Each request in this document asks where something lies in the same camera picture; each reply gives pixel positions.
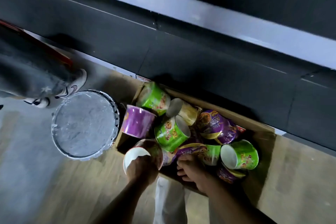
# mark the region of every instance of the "cardboard box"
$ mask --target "cardboard box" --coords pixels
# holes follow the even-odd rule
[[[133,98],[132,104],[135,104],[137,102],[137,98],[144,85],[145,84],[143,83],[139,87],[137,93],[135,94]],[[205,102],[200,99],[196,99],[192,96],[188,96],[182,92],[178,92],[164,85],[160,85],[160,87],[163,90],[165,90],[173,98],[183,99],[187,101],[188,103],[191,103],[195,106],[202,107],[204,109],[216,110],[224,117],[233,120],[235,124],[245,128],[247,130],[245,132],[246,135],[248,135],[249,133],[250,135],[252,135],[251,137],[252,139],[249,138],[249,141],[258,150],[259,164],[254,170],[249,171],[249,175],[241,183],[241,185],[246,195],[252,202],[252,204],[257,205],[262,189],[263,189],[263,186],[267,178],[267,173],[268,173],[268,169],[269,169],[270,162],[271,162],[272,151],[273,151],[274,144],[275,144],[274,128],[267,126],[265,124],[262,124],[260,122],[257,122],[255,120],[249,119],[235,112],[229,111],[225,108],[213,105],[211,103]],[[117,149],[119,153],[125,154],[136,143],[137,141],[135,141],[134,138],[130,138],[129,135],[120,132],[119,135],[117,136],[117,139],[115,140],[114,147]],[[186,186],[187,188],[200,193],[194,183],[188,183],[188,182],[183,181],[176,174],[176,172],[177,172],[176,164],[172,164],[167,167],[162,167],[162,169],[160,170],[160,175],[163,175],[169,179],[177,180],[180,183],[182,183],[184,186]]]

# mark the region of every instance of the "white sneaker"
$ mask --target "white sneaker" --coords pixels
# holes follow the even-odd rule
[[[78,70],[78,77],[74,80],[68,87],[66,87],[60,94],[55,96],[55,98],[66,98],[74,93],[76,93],[86,82],[87,74],[84,69]]]
[[[45,108],[50,104],[49,98],[26,98],[23,101],[38,108]]]

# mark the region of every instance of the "sneaker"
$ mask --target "sneaker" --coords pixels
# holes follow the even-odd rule
[[[60,94],[55,96],[58,98],[66,98],[74,93],[76,93],[86,82],[86,71],[84,69],[80,69],[78,71],[78,77],[74,80],[68,87],[66,87]]]
[[[49,98],[26,98],[23,101],[38,108],[45,108],[50,104]]]

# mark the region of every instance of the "hand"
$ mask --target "hand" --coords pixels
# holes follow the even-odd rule
[[[139,156],[132,160],[126,170],[128,181],[141,181],[144,182],[145,187],[152,184],[159,171],[156,165],[153,163],[151,156]]]
[[[187,154],[179,157],[177,169],[177,175],[182,176],[182,180],[195,182],[199,191],[205,193],[209,174],[196,156]]]

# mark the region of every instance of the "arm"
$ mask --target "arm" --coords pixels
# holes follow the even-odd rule
[[[129,180],[128,184],[95,219],[93,224],[132,223],[134,211],[141,194],[149,184],[155,181],[159,173],[150,156],[142,156],[133,160],[126,172]]]
[[[216,212],[225,223],[231,224],[256,224],[274,223],[265,214],[254,208],[246,198],[234,195],[224,184],[210,175],[192,155],[183,155],[177,161],[178,175],[184,181],[195,182],[197,188],[205,193],[212,201]]]

